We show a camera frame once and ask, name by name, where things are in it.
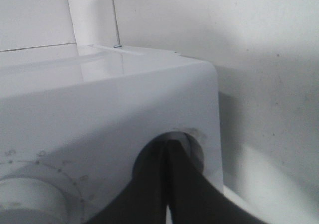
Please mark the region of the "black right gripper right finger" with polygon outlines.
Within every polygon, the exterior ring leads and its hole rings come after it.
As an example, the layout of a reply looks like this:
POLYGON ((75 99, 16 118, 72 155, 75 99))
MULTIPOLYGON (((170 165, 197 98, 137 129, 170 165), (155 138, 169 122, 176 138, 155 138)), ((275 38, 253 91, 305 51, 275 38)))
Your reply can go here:
POLYGON ((190 161, 182 144, 166 146, 169 208, 174 224, 263 224, 213 187, 190 161))

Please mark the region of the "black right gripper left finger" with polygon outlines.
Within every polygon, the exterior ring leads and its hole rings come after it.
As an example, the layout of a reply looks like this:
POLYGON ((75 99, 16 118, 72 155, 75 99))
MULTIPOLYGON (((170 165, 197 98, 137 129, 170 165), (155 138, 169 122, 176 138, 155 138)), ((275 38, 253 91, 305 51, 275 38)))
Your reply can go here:
POLYGON ((131 181, 89 224, 164 224, 164 141, 152 141, 136 159, 131 181))

